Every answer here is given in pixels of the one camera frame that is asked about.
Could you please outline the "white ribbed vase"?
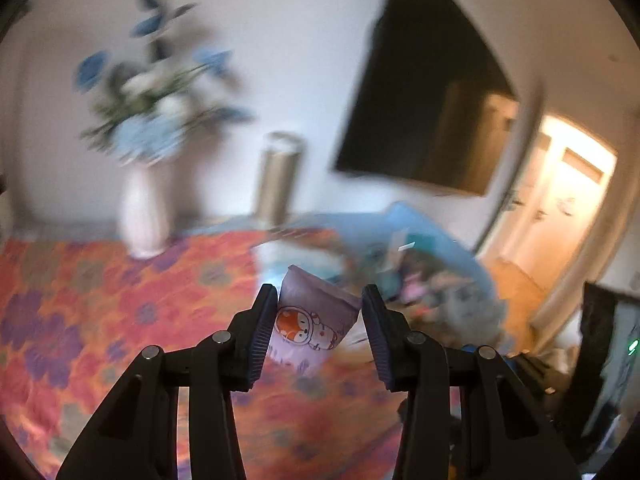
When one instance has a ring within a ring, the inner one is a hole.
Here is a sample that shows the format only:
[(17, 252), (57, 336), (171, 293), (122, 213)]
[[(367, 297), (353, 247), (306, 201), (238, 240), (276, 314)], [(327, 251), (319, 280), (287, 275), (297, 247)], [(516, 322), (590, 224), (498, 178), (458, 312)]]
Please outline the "white ribbed vase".
[(117, 229), (131, 258), (148, 260), (166, 250), (172, 230), (167, 196), (159, 164), (126, 166)]

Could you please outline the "wooden door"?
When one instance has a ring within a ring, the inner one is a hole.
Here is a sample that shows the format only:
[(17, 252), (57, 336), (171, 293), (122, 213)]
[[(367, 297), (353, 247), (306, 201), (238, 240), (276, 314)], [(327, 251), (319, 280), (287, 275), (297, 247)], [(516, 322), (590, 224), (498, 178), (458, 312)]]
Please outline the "wooden door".
[(617, 164), (616, 151), (574, 122), (542, 118), (509, 203), (500, 258), (552, 289), (588, 234)]

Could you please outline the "black wall television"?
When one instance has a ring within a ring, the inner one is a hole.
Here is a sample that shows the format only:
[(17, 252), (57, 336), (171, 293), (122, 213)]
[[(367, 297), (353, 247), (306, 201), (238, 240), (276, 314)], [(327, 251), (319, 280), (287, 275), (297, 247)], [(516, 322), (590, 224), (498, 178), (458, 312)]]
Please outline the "black wall television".
[(386, 0), (335, 168), (483, 196), (517, 112), (454, 0)]

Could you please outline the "floral orange tablecloth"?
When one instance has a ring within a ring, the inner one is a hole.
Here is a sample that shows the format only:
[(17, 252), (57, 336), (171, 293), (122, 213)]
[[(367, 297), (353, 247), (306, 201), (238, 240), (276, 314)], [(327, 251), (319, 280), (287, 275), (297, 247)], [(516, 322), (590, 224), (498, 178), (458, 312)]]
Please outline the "floral orange tablecloth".
[[(10, 240), (1, 255), (1, 413), (53, 478), (107, 391), (149, 344), (191, 347), (248, 308), (265, 231), (177, 240), (137, 261), (117, 242)], [(401, 395), (367, 359), (338, 354), (300, 376), (267, 362), (232, 398), (252, 479), (388, 479)]]

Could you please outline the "grey plush toy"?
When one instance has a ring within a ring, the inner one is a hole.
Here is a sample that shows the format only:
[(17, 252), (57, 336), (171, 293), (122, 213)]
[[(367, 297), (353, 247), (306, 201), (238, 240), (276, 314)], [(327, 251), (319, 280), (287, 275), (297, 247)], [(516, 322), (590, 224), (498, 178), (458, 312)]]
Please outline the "grey plush toy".
[(436, 320), (448, 346), (494, 344), (502, 336), (506, 302), (477, 284), (444, 288), (435, 299)]

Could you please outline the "blue tissue pack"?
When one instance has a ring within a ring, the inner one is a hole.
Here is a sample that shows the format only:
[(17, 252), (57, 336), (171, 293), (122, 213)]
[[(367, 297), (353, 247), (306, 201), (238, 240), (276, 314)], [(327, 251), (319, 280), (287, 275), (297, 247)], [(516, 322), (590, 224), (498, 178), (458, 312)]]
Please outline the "blue tissue pack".
[(346, 278), (347, 268), (343, 256), (326, 249), (305, 246), (287, 240), (270, 240), (252, 248), (258, 284), (270, 284), (280, 289), (290, 266), (333, 284)]

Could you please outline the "gold thermos bottle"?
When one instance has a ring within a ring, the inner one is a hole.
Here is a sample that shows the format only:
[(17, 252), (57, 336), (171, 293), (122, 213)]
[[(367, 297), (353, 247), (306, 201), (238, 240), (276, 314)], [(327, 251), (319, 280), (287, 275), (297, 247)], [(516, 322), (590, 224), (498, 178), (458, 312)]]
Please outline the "gold thermos bottle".
[(254, 217), (268, 229), (288, 218), (288, 202), (304, 147), (304, 139), (292, 132), (273, 131), (266, 136)]

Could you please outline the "blue white artificial flowers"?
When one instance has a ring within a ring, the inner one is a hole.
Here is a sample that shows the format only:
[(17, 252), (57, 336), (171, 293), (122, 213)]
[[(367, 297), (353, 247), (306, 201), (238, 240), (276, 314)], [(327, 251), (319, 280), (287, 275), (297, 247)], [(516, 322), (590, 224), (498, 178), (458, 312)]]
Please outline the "blue white artificial flowers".
[(153, 165), (177, 157), (196, 136), (254, 119), (224, 94), (203, 96), (203, 79), (229, 87), (230, 51), (204, 48), (188, 64), (175, 62), (169, 27), (192, 11), (194, 3), (137, 0), (137, 6), (149, 15), (134, 25), (130, 36), (145, 42), (149, 62), (113, 63), (106, 51), (98, 51), (75, 70), (77, 91), (102, 91), (92, 108), (98, 123), (80, 134), (89, 150), (111, 154), (124, 164)]

